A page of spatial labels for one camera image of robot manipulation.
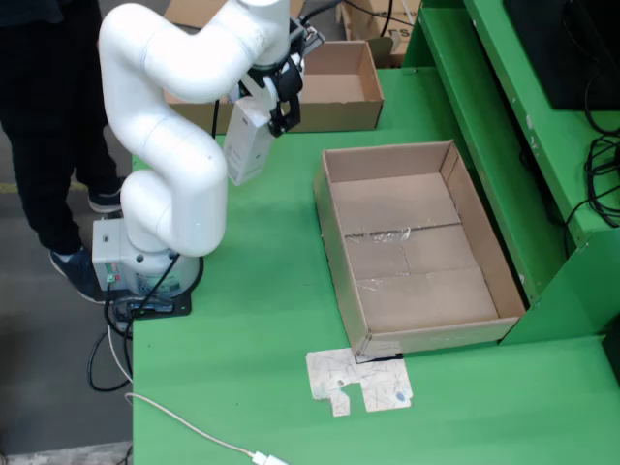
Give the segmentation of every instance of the shoe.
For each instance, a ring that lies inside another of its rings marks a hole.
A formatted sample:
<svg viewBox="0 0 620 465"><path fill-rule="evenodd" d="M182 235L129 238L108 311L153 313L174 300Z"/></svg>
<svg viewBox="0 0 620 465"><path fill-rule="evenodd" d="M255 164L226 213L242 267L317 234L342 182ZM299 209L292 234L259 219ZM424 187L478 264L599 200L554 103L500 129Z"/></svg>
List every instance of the shoe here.
<svg viewBox="0 0 620 465"><path fill-rule="evenodd" d="M124 177L119 178L121 186ZM113 213L120 210L120 188L111 194L95 193L88 191L88 204L97 213Z"/></svg>
<svg viewBox="0 0 620 465"><path fill-rule="evenodd" d="M51 265L62 274L76 288L78 294L89 302L103 304L106 299L99 287L95 268L90 260L90 254L83 247L75 252L68 262L63 262L51 250L49 251Z"/></svg>

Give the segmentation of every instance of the green table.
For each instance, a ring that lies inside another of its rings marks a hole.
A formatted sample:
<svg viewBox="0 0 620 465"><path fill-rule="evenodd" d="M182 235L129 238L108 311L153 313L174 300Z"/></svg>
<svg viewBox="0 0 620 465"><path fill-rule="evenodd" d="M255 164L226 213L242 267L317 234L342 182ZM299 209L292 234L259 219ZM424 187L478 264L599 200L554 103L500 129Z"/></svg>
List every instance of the green table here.
<svg viewBox="0 0 620 465"><path fill-rule="evenodd" d="M249 450L303 464L615 463L620 391L595 337L406 356L414 405L352 414L312 399L308 352L348 347L312 179L326 148L456 139L435 69L380 72L376 131L286 135L231 187L227 234L191 316L137 322L135 392ZM136 401L137 465L249 464Z"/></svg>

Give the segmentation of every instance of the gray floor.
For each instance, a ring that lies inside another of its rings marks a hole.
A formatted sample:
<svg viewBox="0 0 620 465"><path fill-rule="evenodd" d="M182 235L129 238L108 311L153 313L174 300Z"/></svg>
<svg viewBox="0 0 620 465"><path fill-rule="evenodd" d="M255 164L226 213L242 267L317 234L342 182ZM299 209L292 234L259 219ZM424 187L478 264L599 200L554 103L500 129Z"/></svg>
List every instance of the gray floor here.
<svg viewBox="0 0 620 465"><path fill-rule="evenodd" d="M324 1L309 0L305 10ZM120 3L102 0L103 13ZM140 3L162 13L168 0ZM329 39L344 39L334 11L313 23ZM126 174L130 156L107 136L119 172ZM18 454L130 440L131 410L123 396L95 393L85 381L88 354L105 329L102 307L79 297L51 267L23 217L14 183L11 148L0 132L0 450ZM97 216L83 191L71 192L69 204L89 243ZM101 351L97 376L102 385L120 380L109 351Z"/></svg>

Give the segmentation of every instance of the white plug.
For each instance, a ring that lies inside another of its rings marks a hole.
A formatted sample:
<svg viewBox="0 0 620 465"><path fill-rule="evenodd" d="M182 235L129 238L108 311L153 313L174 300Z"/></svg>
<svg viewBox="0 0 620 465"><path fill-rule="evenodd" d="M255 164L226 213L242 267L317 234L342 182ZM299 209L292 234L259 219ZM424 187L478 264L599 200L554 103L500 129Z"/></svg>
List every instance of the white plug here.
<svg viewBox="0 0 620 465"><path fill-rule="evenodd" d="M256 465L288 465L287 462L283 462L278 457L273 455L267 457L264 453L258 451L254 453L252 462L256 463Z"/></svg>

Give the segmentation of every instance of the black monitor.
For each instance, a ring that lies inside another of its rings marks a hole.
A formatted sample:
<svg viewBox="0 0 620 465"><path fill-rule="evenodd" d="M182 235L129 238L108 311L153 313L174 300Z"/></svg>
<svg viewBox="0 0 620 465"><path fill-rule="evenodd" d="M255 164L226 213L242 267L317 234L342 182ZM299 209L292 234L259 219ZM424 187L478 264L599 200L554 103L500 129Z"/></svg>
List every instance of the black monitor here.
<svg viewBox="0 0 620 465"><path fill-rule="evenodd" d="M620 109L620 1L504 0L512 25L557 109Z"/></svg>

